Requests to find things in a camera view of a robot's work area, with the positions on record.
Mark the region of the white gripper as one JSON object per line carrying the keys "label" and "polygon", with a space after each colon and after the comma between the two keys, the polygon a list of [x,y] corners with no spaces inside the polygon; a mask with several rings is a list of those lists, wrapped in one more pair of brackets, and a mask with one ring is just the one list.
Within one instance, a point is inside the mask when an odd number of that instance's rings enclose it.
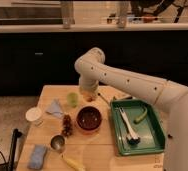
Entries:
{"label": "white gripper", "polygon": [[94,100],[97,98],[97,88],[99,83],[91,80],[80,80],[79,90],[83,98],[86,100],[87,96],[93,96]]}

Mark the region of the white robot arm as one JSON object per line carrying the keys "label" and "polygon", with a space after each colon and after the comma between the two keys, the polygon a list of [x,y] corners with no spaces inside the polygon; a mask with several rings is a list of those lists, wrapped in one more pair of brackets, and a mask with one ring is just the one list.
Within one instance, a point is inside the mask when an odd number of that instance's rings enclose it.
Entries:
{"label": "white robot arm", "polygon": [[100,82],[128,93],[168,113],[164,152],[164,171],[188,171],[188,86],[159,78],[110,67],[97,47],[80,56],[74,64],[80,74],[80,91],[93,94]]}

